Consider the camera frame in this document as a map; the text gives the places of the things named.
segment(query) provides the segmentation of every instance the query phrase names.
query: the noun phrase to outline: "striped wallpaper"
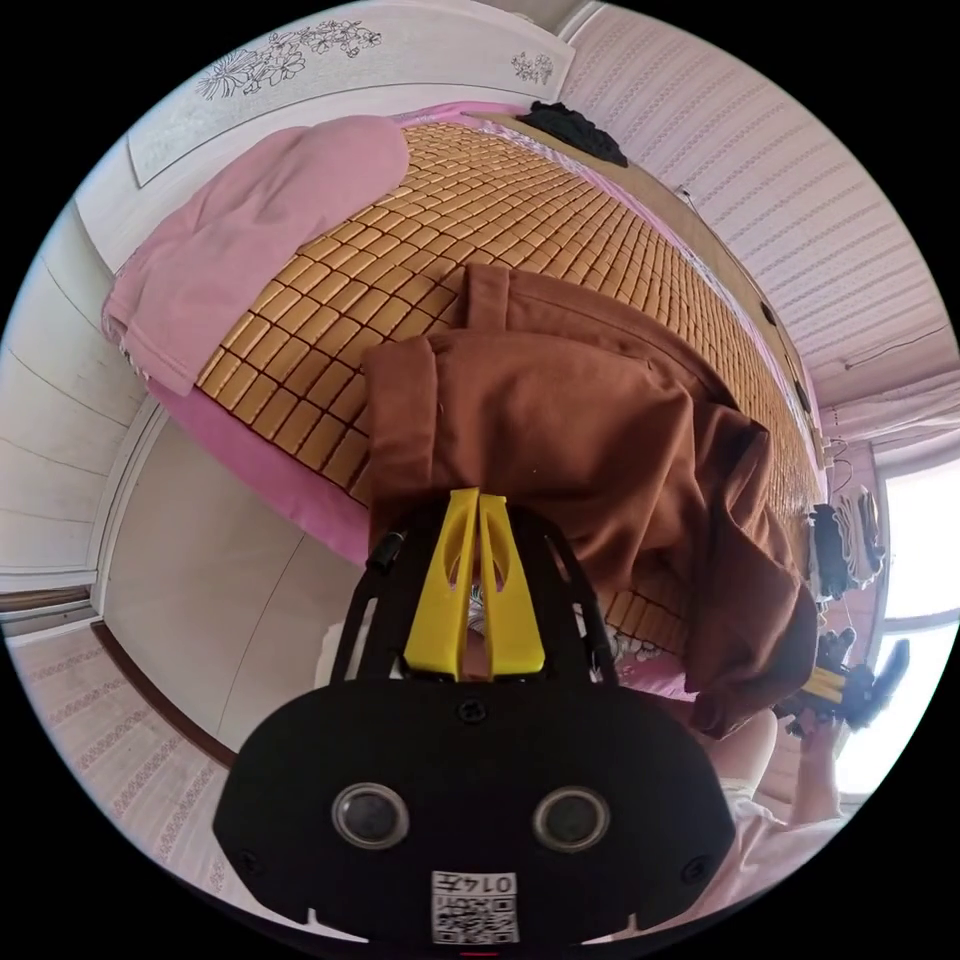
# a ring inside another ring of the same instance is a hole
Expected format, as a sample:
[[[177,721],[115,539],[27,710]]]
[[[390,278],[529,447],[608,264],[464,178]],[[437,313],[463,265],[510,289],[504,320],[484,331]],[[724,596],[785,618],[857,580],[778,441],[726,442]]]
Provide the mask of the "striped wallpaper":
[[[722,50],[611,5],[572,43],[564,103],[689,191],[787,327],[822,407],[960,368],[906,227],[804,107]]]

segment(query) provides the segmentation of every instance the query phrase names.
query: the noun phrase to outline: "bamboo mat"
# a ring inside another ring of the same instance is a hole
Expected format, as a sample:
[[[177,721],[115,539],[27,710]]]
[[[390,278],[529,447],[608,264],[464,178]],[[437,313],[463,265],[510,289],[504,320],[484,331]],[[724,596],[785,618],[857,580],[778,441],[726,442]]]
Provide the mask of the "bamboo mat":
[[[799,428],[729,308],[649,224],[579,176],[458,124],[409,127],[385,199],[302,247],[237,322],[197,385],[263,439],[368,503],[364,352],[449,325],[468,261],[584,284],[679,334],[775,447],[770,505],[806,570],[816,477]],[[682,654],[688,597],[668,571],[601,598],[624,636]]]

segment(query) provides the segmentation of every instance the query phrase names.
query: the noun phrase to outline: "curtain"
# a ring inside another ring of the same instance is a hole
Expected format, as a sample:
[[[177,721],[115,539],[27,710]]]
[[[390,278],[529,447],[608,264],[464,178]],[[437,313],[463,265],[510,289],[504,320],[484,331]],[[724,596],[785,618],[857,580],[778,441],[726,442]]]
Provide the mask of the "curtain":
[[[917,383],[825,407],[824,433],[847,443],[909,445],[960,429],[960,370]]]

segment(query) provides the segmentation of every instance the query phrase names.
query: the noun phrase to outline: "floor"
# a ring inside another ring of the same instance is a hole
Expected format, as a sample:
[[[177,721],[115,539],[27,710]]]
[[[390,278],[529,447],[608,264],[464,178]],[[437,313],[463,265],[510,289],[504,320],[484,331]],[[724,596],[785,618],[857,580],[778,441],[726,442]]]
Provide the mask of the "floor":
[[[237,750],[311,689],[360,572],[168,421],[123,515],[104,618],[162,693]]]

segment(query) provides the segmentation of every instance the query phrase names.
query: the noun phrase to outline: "screw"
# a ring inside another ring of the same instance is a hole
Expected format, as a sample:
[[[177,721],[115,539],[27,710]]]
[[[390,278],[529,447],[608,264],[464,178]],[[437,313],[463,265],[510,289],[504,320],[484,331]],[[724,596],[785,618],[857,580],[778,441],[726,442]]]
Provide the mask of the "screw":
[[[457,716],[464,723],[482,723],[487,719],[487,708],[479,700],[464,700],[457,707]]]
[[[694,857],[680,871],[680,879],[683,883],[686,883],[686,884],[699,883],[703,879],[704,874],[707,872],[707,868],[709,866],[710,866],[709,856]]]
[[[241,850],[237,861],[251,876],[259,877],[263,873],[263,864],[257,859],[256,854],[249,850]]]

